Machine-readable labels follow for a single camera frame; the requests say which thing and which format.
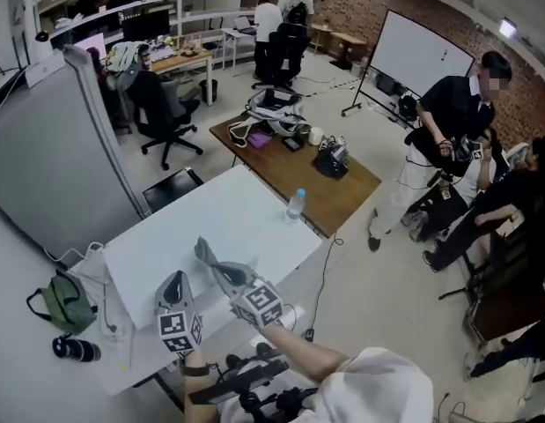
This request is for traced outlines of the whiteboard on wheeled stand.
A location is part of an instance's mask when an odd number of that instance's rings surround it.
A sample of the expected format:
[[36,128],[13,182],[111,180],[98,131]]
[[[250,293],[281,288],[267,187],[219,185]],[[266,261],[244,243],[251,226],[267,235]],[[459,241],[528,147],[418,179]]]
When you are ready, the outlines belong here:
[[382,108],[392,119],[410,125],[400,113],[404,96],[422,97],[446,76],[467,76],[475,58],[431,29],[398,12],[387,11],[379,38],[365,63],[351,105],[341,116],[365,103]]

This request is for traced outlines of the brown wooden table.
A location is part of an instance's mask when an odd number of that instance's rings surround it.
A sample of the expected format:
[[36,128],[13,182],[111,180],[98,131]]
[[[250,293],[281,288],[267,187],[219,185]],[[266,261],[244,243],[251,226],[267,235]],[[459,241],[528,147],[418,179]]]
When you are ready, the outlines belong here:
[[273,138],[261,149],[240,148],[231,141],[227,127],[246,119],[245,114],[237,115],[212,126],[210,133],[284,201],[289,201],[297,189],[304,189],[304,220],[325,238],[333,235],[381,184],[354,158],[350,158],[349,172],[342,179],[327,178],[312,165],[318,151],[313,146],[290,152],[280,139]]

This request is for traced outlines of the black office chair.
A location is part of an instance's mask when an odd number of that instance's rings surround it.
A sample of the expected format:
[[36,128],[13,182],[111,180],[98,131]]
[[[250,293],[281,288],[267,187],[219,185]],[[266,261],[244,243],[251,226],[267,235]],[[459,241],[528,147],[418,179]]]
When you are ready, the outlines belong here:
[[182,145],[198,155],[203,154],[201,147],[182,138],[188,132],[197,132],[198,128],[191,123],[191,114],[188,111],[179,116],[173,115],[159,75],[140,70],[127,88],[126,94],[134,105],[134,120],[138,132],[150,139],[141,146],[143,155],[151,147],[163,145],[161,167],[167,171],[167,157],[172,145]]
[[307,27],[282,23],[269,35],[268,42],[257,42],[257,63],[262,67],[262,77],[251,88],[274,87],[292,92],[292,82],[301,72],[301,62],[311,41]]

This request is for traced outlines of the person's white shirt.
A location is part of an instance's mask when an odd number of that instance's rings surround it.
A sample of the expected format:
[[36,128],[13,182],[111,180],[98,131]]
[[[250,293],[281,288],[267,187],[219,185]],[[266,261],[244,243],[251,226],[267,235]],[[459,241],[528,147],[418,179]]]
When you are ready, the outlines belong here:
[[381,347],[365,348],[322,382],[288,369],[254,389],[263,400],[298,388],[317,391],[295,423],[431,423],[431,379],[412,361]]

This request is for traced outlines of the large white sheet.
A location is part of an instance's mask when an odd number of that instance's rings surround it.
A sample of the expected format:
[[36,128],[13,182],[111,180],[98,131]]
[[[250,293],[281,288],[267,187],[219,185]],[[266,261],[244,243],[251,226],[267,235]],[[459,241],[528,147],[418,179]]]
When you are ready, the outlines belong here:
[[251,265],[278,283],[301,264],[305,228],[288,224],[283,203],[243,166],[234,167],[110,241],[105,262],[137,329],[154,322],[159,285],[182,270],[205,332],[230,322],[227,299],[194,254],[203,237],[220,261]]

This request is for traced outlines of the clear plastic water bottle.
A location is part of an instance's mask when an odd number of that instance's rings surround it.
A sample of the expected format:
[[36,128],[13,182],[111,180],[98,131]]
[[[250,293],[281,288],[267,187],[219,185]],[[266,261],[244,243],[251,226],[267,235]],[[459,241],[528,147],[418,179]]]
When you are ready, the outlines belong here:
[[297,189],[295,194],[291,197],[285,213],[285,221],[287,223],[296,223],[304,210],[306,203],[306,191],[304,189]]

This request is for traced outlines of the lit monitor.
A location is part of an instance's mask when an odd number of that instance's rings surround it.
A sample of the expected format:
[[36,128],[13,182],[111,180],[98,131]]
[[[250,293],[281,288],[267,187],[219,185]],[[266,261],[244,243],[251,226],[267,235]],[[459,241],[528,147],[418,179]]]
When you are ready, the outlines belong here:
[[99,59],[103,60],[107,57],[106,43],[103,33],[97,33],[93,36],[85,38],[79,42],[75,43],[76,47],[79,47],[83,50],[88,50],[89,48],[95,48],[99,52]]

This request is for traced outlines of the black table leg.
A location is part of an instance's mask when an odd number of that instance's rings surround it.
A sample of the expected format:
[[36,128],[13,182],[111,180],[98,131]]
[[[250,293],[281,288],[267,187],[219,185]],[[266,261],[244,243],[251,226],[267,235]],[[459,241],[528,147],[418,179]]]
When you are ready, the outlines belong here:
[[153,375],[153,379],[157,383],[157,385],[166,393],[166,395],[170,398],[173,404],[180,410],[180,412],[184,412],[184,404],[182,400],[178,397],[176,392],[166,383],[160,373],[155,373]]

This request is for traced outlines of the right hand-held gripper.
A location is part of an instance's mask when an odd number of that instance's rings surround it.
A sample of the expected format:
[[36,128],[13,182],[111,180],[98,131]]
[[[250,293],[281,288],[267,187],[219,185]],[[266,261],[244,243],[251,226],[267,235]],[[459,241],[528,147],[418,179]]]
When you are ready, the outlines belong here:
[[254,327],[275,323],[284,312],[277,290],[245,263],[219,262],[210,267],[214,279],[230,299],[232,312]]

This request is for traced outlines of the light wooden desk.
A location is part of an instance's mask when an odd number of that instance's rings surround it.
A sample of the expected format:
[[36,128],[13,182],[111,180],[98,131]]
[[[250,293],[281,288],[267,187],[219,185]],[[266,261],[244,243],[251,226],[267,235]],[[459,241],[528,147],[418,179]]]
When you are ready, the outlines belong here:
[[[179,69],[196,69],[205,66],[205,79],[208,81],[208,88],[211,89],[212,71],[213,71],[213,55],[205,49],[193,49],[195,53],[193,56],[186,56],[188,51],[181,48],[175,49],[169,56],[162,56],[160,58],[153,56],[151,53],[151,70],[157,74],[164,74]],[[209,90],[208,107],[211,107],[211,90]]]

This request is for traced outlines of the white patterned jacket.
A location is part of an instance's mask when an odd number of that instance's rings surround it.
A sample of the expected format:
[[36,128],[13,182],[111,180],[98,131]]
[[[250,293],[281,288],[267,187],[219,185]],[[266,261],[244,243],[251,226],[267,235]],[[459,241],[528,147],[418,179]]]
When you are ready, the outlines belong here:
[[107,54],[106,70],[119,75],[137,65],[139,50],[144,46],[141,41],[124,41],[114,44]]

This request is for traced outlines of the white flat box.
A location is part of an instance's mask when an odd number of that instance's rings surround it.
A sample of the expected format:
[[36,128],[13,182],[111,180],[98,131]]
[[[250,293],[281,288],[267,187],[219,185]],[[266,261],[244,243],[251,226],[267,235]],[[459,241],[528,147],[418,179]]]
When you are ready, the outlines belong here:
[[25,77],[27,86],[33,87],[37,85],[64,66],[65,59],[63,53],[58,49],[54,49],[52,55],[26,68]]

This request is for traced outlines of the grey partition panel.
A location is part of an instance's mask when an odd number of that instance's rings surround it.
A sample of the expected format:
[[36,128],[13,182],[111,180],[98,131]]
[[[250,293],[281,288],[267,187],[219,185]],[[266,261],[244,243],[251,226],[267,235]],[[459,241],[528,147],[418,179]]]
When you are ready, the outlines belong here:
[[129,178],[92,58],[68,46],[65,66],[0,108],[0,211],[41,249],[74,264],[151,211]]

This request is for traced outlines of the black monitor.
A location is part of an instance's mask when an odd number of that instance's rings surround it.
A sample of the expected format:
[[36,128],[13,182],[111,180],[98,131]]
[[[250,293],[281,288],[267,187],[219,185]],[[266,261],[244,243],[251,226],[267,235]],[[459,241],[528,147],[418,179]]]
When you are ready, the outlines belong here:
[[150,41],[170,33],[169,11],[135,14],[122,21],[125,41]]

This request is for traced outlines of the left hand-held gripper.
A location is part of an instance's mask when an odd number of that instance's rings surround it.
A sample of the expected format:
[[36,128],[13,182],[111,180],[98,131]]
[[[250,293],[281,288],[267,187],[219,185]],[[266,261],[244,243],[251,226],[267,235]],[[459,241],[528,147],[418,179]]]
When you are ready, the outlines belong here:
[[156,292],[158,334],[172,353],[195,351],[202,342],[202,318],[193,306],[188,276],[171,274]]

